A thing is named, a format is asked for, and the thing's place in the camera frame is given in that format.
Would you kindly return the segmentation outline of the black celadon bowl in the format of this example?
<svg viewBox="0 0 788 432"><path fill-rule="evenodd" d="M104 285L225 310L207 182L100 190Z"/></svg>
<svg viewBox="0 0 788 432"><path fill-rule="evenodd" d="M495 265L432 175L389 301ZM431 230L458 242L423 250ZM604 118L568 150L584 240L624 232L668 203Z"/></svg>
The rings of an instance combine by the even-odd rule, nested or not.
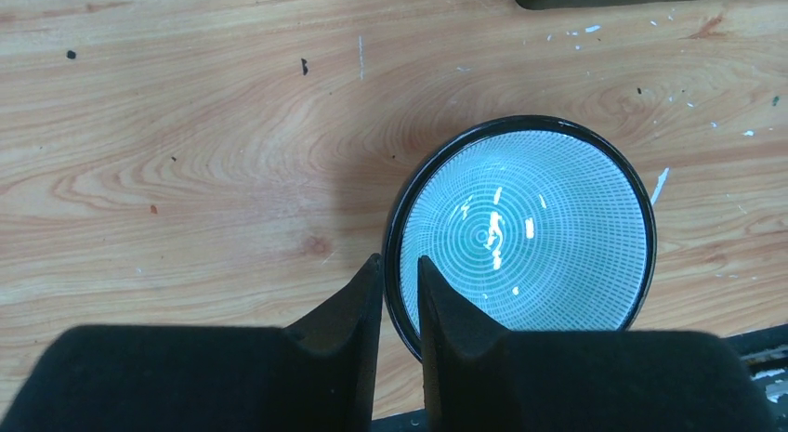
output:
<svg viewBox="0 0 788 432"><path fill-rule="evenodd" d="M414 170L382 241L388 313L422 355L417 268L514 331L625 330L652 282L647 187L607 139L571 121L514 115L453 137Z"/></svg>

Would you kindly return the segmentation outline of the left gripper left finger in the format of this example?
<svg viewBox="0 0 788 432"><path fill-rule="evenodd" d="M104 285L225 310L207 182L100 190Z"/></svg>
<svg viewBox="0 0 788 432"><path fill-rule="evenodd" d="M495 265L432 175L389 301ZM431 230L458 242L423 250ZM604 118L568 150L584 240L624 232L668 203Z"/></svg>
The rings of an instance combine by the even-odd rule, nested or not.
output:
<svg viewBox="0 0 788 432"><path fill-rule="evenodd" d="M43 353L5 431L366 431L382 258L280 327L82 325Z"/></svg>

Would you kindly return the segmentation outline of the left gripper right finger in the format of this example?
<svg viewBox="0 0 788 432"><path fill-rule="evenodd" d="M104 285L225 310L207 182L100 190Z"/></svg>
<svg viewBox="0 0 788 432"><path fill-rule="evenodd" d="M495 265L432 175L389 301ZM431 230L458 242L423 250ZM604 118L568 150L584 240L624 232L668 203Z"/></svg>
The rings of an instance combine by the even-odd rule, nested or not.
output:
<svg viewBox="0 0 788 432"><path fill-rule="evenodd" d="M692 331L511 331L418 262L432 431L773 431L729 344Z"/></svg>

